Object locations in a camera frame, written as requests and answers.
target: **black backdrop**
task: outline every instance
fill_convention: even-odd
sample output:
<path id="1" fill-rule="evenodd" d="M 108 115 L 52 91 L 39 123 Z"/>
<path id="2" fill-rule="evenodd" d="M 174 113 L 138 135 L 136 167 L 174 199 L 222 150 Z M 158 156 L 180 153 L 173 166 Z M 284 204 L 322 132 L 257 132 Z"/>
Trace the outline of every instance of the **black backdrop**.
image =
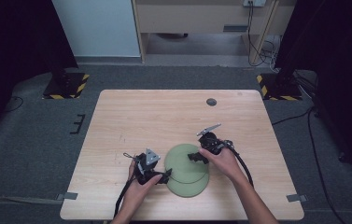
<path id="1" fill-rule="evenodd" d="M 0 115 L 14 86 L 53 67 L 77 67 L 50 0 L 0 0 Z"/>
<path id="2" fill-rule="evenodd" d="M 315 104 L 352 161 L 352 4 L 298 1 L 275 66 L 288 65 L 317 73 Z"/>

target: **gray carpet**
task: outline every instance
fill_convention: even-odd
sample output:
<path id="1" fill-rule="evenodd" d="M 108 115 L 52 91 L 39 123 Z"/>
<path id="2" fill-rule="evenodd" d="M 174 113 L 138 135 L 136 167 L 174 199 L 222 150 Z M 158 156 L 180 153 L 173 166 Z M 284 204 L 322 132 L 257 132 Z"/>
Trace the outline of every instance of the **gray carpet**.
<path id="1" fill-rule="evenodd" d="M 259 90 L 256 76 L 268 68 L 94 66 L 80 98 L 43 100 L 50 74 L 26 80 L 0 118 L 0 196 L 54 199 L 67 191 L 100 91 L 106 89 L 249 89 Z M 300 115 L 313 104 L 303 100 L 265 101 L 272 122 Z M 79 134 L 78 114 L 85 114 Z M 313 136 L 325 184 L 333 206 L 345 223 L 352 223 L 352 164 L 338 161 L 338 149 L 320 118 L 311 116 Z M 295 188 L 309 201 L 301 221 L 282 223 L 340 223 L 330 210 L 315 164 L 307 116 L 274 126 Z M 71 223 L 61 220 L 60 204 L 0 203 L 0 223 Z"/>

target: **green disc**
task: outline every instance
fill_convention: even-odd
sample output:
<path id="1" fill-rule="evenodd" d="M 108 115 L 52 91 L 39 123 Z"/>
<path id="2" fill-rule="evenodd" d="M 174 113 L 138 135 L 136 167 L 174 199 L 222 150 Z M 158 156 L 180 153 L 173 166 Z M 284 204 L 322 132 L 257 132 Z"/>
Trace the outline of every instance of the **green disc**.
<path id="1" fill-rule="evenodd" d="M 167 188 L 171 190 L 175 195 L 184 198 L 190 198 L 200 194 L 208 184 L 208 174 L 205 174 L 203 178 L 191 184 L 182 184 L 174 179 L 169 179 L 167 182 Z"/>
<path id="2" fill-rule="evenodd" d="M 191 144 L 181 144 L 173 147 L 166 155 L 164 167 L 173 169 L 171 179 L 182 184 L 199 181 L 208 173 L 208 164 L 202 161 L 190 161 L 188 154 L 198 152 L 198 147 Z"/>

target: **wooden tabletop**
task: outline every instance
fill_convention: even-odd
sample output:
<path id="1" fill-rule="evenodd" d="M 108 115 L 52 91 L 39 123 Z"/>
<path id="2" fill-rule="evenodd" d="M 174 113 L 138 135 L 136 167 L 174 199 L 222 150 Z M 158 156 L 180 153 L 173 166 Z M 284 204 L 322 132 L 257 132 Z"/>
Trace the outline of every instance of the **wooden tabletop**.
<path id="1" fill-rule="evenodd" d="M 217 104 L 210 106 L 206 100 Z M 217 123 L 213 133 L 232 140 L 246 163 L 254 186 L 277 219 L 303 218 L 296 194 L 258 91 L 108 90 L 102 91 L 80 151 L 65 199 L 63 219 L 109 220 L 128 177 L 130 158 L 151 148 L 162 159 L 155 171 L 164 171 L 166 153 L 178 144 L 199 146 L 196 136 Z M 209 164 L 206 189 L 192 198 L 173 194 L 156 185 L 134 215 L 134 220 L 237 220 L 246 219 L 232 183 Z"/>

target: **yellow and black hazard tape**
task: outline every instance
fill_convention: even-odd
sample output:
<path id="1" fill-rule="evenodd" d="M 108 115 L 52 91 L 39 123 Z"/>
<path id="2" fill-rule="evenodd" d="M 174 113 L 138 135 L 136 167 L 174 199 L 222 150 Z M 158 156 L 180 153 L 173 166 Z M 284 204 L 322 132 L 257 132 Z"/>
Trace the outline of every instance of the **yellow and black hazard tape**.
<path id="1" fill-rule="evenodd" d="M 276 96 L 276 97 L 273 97 L 269 94 L 268 89 L 266 88 L 265 84 L 262 82 L 262 76 L 257 76 L 257 80 L 260 83 L 262 98 L 264 100 L 288 100 L 288 101 L 302 100 L 302 97 L 295 97 L 295 96 Z"/>
<path id="2" fill-rule="evenodd" d="M 74 99 L 79 98 L 80 94 L 82 93 L 83 89 L 85 88 L 86 82 L 88 81 L 89 75 L 85 74 L 81 79 L 77 91 L 73 92 L 73 94 L 49 94 L 45 95 L 44 99 L 54 99 L 54 100 L 62 100 L 62 99 Z"/>

